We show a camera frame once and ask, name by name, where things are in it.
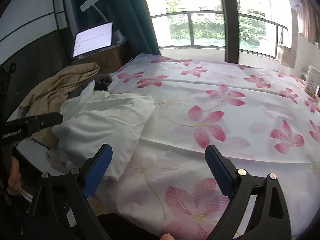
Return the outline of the person right hand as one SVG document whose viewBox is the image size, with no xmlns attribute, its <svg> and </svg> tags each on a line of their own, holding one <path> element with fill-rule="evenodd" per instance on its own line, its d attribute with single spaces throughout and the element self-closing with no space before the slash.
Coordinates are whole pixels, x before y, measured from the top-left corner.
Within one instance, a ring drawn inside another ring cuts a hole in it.
<svg viewBox="0 0 320 240">
<path fill-rule="evenodd" d="M 161 236 L 160 240 L 175 240 L 175 238 L 171 234 L 165 233 Z"/>
</svg>

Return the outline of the person left hand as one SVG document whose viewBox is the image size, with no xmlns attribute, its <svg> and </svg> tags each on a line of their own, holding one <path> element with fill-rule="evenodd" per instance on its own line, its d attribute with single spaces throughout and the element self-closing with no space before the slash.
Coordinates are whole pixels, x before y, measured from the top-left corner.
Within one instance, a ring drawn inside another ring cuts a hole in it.
<svg viewBox="0 0 320 240">
<path fill-rule="evenodd" d="M 21 182 L 21 174 L 19 172 L 19 162 L 15 157 L 12 157 L 7 192 L 12 196 L 16 196 L 20 194 L 21 189 L 22 189 L 22 182 Z"/>
</svg>

